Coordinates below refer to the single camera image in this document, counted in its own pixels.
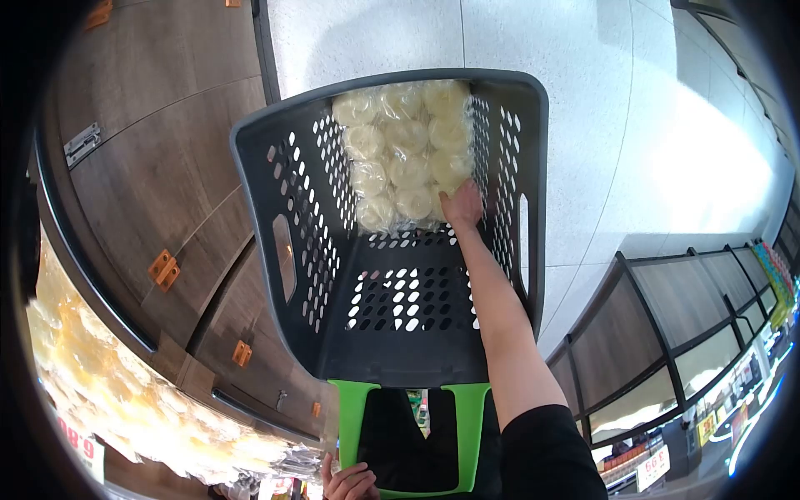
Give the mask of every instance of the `fingers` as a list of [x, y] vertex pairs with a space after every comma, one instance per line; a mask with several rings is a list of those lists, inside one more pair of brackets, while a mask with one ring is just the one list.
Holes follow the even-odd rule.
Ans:
[[373, 484], [375, 484], [375, 474], [371, 470], [362, 472], [362, 474], [366, 474], [366, 476], [361, 478], [353, 485], [352, 488], [350, 488], [350, 491], [347, 493], [347, 496], [344, 497], [344, 500], [358, 500], [369, 488], [372, 487]]
[[336, 491], [339, 488], [339, 485], [341, 485], [342, 482], [345, 481], [349, 476], [361, 472], [364, 469], [366, 469], [366, 462], [357, 463], [354, 466], [349, 466], [346, 469], [340, 470], [330, 479], [330, 482], [328, 483], [328, 491]]
[[366, 489], [366, 500], [381, 500], [381, 492], [375, 484]]
[[320, 473], [322, 474], [323, 486], [330, 484], [330, 480], [332, 479], [332, 475], [330, 473], [330, 463], [333, 460], [334, 457], [330, 453], [326, 453], [325, 458], [322, 459], [322, 468], [320, 469]]
[[[361, 484], [362, 482], [367, 481], [366, 486], [363, 490], [356, 490], [356, 486]], [[333, 491], [332, 495], [328, 497], [329, 500], [351, 500], [356, 499], [361, 494], [366, 491], [367, 488], [375, 481], [375, 474], [371, 470], [365, 470], [363, 472], [359, 472], [358, 474], [353, 474], [342, 481], [341, 484]]]

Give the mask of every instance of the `white floor tile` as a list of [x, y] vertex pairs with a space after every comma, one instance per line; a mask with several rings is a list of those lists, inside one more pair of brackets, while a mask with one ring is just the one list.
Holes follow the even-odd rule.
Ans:
[[541, 332], [550, 324], [566, 291], [570, 288], [578, 266], [556, 266], [545, 268], [545, 305], [542, 312]]
[[725, 49], [719, 45], [717, 39], [711, 36], [711, 33], [708, 33], [708, 54], [711, 56], [711, 61], [717, 63], [722, 73], [734, 84], [734, 87], [740, 93], [744, 93], [745, 80], [738, 75], [736, 63], [725, 52]]
[[708, 30], [704, 28], [692, 14], [689, 14], [685, 10], [672, 9], [672, 19], [675, 28], [689, 37], [689, 39], [696, 43], [703, 51], [709, 51]]
[[678, 80], [707, 100], [711, 72], [709, 55], [683, 32], [675, 30], [675, 56]]
[[705, 248], [709, 234], [759, 231], [775, 182], [767, 158], [742, 130], [744, 97], [733, 83], [712, 61], [715, 106], [681, 85], [673, 27], [636, 2], [632, 7], [626, 136], [584, 264], [611, 262], [617, 249], [630, 258], [680, 254]]
[[609, 264], [591, 264], [578, 268], [575, 279], [566, 292], [560, 307], [555, 311], [550, 324], [539, 336], [537, 346], [544, 359], [547, 359], [555, 350], [564, 335], [570, 332], [609, 268]]
[[716, 63], [711, 65], [708, 101], [732, 123], [742, 126], [745, 112], [744, 95]]
[[664, 18], [665, 21], [672, 23], [672, 7], [670, 0], [633, 0], [650, 8], [653, 12]]
[[753, 87], [749, 83], [745, 84], [745, 102], [750, 105], [750, 108], [752, 108], [756, 116], [758, 116], [758, 122], [761, 123], [761, 118], [764, 115], [764, 106], [762, 106], [761, 101], [758, 100], [755, 90], [753, 90]]
[[630, 92], [625, 0], [464, 0], [467, 66], [525, 71], [550, 101], [546, 265], [580, 263], [608, 194]]
[[464, 63], [458, 0], [268, 5], [284, 98], [370, 74]]
[[[669, 232], [670, 204], [662, 183], [672, 168], [682, 99], [704, 102], [676, 80], [674, 28], [652, 10], [632, 2], [634, 77], [626, 136], [608, 201], [584, 263], [611, 262], [622, 248], [655, 255]], [[641, 234], [651, 237], [639, 238]]]

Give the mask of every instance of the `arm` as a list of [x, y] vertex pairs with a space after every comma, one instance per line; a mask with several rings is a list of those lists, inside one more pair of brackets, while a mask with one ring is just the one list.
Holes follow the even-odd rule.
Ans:
[[478, 186], [467, 179], [452, 199], [444, 193], [439, 198], [470, 272], [500, 430], [533, 408], [566, 406], [561, 387], [536, 348], [525, 309], [475, 226], [483, 212]]

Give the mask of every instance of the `human hand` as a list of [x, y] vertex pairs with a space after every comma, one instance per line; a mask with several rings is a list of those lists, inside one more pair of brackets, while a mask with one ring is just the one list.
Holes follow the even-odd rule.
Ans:
[[330, 453], [322, 460], [322, 495], [327, 500], [380, 500], [375, 487], [375, 474], [366, 469], [366, 463], [330, 473], [334, 458]]
[[445, 218], [456, 232], [475, 228], [483, 216], [481, 192], [471, 178], [461, 183], [452, 198], [440, 191], [439, 200]]

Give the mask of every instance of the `wooden cabinet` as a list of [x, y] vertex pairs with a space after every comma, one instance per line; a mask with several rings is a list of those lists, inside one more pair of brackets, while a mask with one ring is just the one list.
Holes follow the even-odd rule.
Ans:
[[[317, 439], [335, 396], [297, 366], [275, 331], [228, 143], [233, 124], [266, 105], [250, 2], [114, 7], [107, 23], [76, 36], [46, 107], [47, 168], [69, 208], [43, 217], [58, 256], [85, 250], [91, 274], [158, 346], [135, 352], [172, 383], [242, 422]], [[93, 122], [99, 144], [68, 166], [62, 145]], [[72, 241], [50, 234], [63, 225]], [[164, 249], [181, 269], [167, 292], [147, 273]], [[74, 262], [66, 267], [74, 281], [88, 280]], [[78, 288], [96, 293], [91, 283]], [[133, 344], [124, 318], [99, 315]], [[239, 340], [253, 350], [245, 367], [231, 359]], [[257, 416], [213, 399], [214, 388]], [[325, 406], [319, 416], [316, 402]]]

